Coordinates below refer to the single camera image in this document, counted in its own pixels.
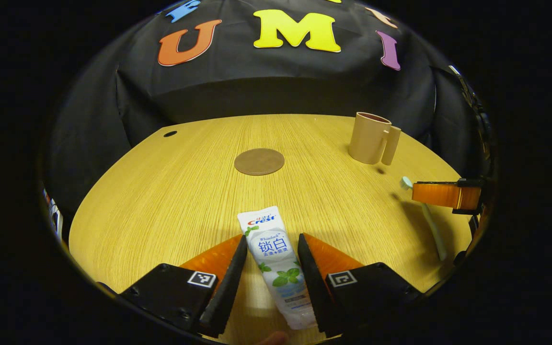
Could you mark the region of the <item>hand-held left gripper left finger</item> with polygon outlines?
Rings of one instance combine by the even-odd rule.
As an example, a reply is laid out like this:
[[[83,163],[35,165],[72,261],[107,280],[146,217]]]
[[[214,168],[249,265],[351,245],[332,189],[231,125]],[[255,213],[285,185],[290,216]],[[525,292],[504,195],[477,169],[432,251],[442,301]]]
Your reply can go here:
[[[234,236],[184,264],[158,264],[121,292],[148,315],[182,331],[224,333],[247,258],[247,239]]]

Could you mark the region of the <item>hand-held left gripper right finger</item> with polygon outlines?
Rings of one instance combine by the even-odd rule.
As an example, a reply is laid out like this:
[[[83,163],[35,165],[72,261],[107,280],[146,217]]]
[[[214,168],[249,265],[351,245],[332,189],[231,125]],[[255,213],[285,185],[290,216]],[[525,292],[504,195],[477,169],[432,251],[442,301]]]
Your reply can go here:
[[[423,299],[387,264],[360,264],[308,233],[299,236],[298,255],[318,328],[328,338],[400,328]]]

